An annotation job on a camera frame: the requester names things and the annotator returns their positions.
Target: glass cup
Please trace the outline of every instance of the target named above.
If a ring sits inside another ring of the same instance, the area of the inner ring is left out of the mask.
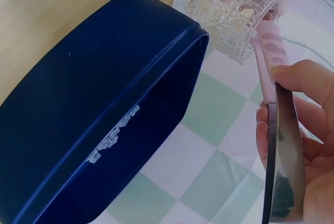
[[[210,44],[240,64],[254,55],[249,40],[264,18],[276,21],[279,0],[174,0],[173,7],[197,21],[210,34]]]

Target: green checkered tablecloth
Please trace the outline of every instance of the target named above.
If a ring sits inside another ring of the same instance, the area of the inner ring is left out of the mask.
[[[333,69],[333,18],[334,0],[290,1],[280,24],[292,63]],[[260,224],[261,97],[255,60],[240,66],[209,48],[185,118],[93,224]]]

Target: clear textured glass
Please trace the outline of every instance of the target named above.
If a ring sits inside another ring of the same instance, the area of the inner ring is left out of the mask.
[[[276,20],[279,0],[174,0],[174,8],[197,21],[210,34],[210,44],[240,64],[254,55],[249,40],[258,23]]]

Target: dark blue plastic container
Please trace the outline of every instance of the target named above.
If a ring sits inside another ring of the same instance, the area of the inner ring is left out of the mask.
[[[181,121],[207,44],[158,0],[111,0],[67,35],[0,107],[0,222],[97,218]]]

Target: table surface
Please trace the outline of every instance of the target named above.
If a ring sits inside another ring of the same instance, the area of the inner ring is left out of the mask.
[[[0,0],[0,104],[52,47],[108,1]]]

